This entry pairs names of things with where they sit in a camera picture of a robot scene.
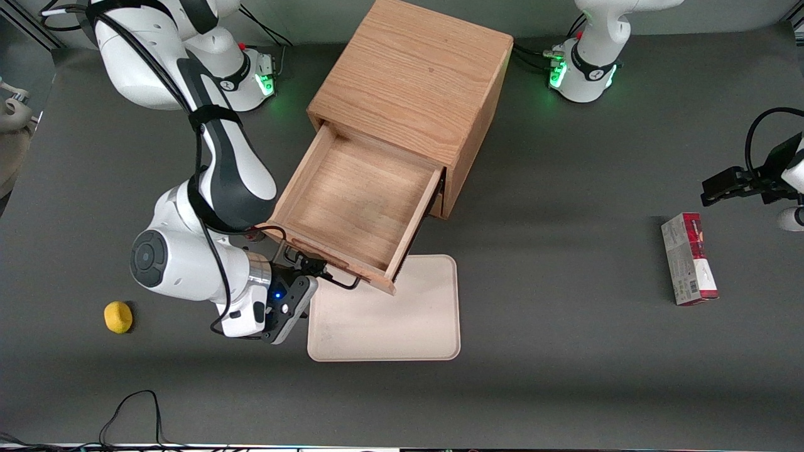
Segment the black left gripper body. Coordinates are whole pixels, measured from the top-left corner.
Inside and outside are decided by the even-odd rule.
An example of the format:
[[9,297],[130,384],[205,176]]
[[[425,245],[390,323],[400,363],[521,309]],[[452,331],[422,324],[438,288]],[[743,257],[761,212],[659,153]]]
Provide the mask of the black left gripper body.
[[752,162],[752,147],[747,144],[747,170],[753,177],[763,204],[779,200],[802,200],[802,134],[773,147],[761,166]]

